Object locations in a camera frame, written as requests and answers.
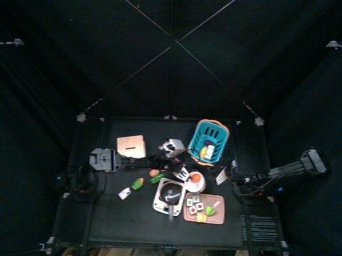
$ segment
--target green pepper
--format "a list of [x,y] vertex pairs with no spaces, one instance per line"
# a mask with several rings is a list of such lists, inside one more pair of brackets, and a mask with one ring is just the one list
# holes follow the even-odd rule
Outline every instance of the green pepper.
[[156,184],[156,183],[158,183],[161,180],[162,180],[162,178],[165,178],[165,174],[164,173],[161,173],[161,174],[158,174],[153,179],[152,179],[152,183],[153,184]]
[[132,185],[132,188],[134,190],[138,190],[145,185],[145,178],[140,178],[136,180],[136,182]]

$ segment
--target black table surface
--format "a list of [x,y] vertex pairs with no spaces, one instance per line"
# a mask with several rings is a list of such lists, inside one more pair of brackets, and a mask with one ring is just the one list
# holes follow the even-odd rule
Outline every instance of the black table surface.
[[[75,137],[70,166],[81,165],[95,148],[117,149],[117,138],[125,136],[144,135],[148,155],[164,156],[158,146],[164,144],[165,139],[180,139],[188,147],[198,121],[200,119],[166,121],[120,118],[87,120],[81,124]],[[256,171],[256,169],[266,170],[269,159],[262,128],[252,121],[238,123],[222,121],[222,123],[230,129],[230,138],[220,164],[230,166],[232,161],[237,160],[244,172]],[[85,237],[90,245],[174,246],[177,248],[241,248],[244,246],[242,205],[233,194],[229,180],[217,185],[217,173],[213,170],[194,162],[189,162],[188,168],[190,171],[200,170],[205,175],[208,185],[204,193],[221,195],[225,198],[224,224],[189,222],[185,220],[184,211],[174,222],[170,222],[169,216],[153,208],[158,184],[150,183],[149,169],[120,169],[116,173],[98,174],[101,196],[93,204],[90,221],[83,227],[89,229],[85,231]],[[122,200],[118,196],[120,192],[141,177],[146,179],[145,186],[134,191],[126,200]],[[69,212],[73,211],[70,200],[73,199],[69,199]],[[69,218],[69,214],[61,214],[59,218],[55,225],[63,226],[66,222],[63,219]],[[61,227],[55,228],[55,231],[55,235],[63,237],[59,240],[69,240],[69,235],[63,234]]]

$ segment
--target green vegetable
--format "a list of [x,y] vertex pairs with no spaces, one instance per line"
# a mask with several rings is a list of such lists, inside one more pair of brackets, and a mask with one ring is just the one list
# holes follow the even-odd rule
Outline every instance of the green vegetable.
[[153,184],[156,184],[156,183],[158,183],[161,180],[162,180],[162,178],[165,178],[165,174],[164,173],[161,173],[161,174],[158,174],[153,179],[152,179],[152,183]]
[[212,206],[208,206],[208,207],[206,207],[206,214],[208,214],[208,216],[214,215],[214,213],[216,213],[216,208],[212,207]]
[[145,178],[140,178],[132,185],[134,190],[138,190],[145,185]]

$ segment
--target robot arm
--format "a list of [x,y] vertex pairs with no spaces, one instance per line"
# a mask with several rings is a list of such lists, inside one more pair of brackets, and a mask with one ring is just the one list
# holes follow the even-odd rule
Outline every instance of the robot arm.
[[312,149],[304,153],[300,161],[273,168],[266,172],[252,173],[244,176],[233,175],[232,181],[249,191],[249,193],[245,195],[254,195],[261,190],[265,190],[266,186],[270,186],[272,183],[280,181],[281,179],[287,179],[307,173],[319,175],[327,172],[328,168],[319,151]]

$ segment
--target blue plastic basket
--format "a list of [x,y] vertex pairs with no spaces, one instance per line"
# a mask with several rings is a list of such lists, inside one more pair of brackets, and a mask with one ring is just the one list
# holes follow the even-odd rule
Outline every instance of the blue plastic basket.
[[[213,166],[220,161],[229,136],[230,130],[220,121],[209,119],[200,121],[189,144],[189,153],[201,165]],[[214,153],[210,159],[201,157],[201,151],[209,145],[214,146]]]

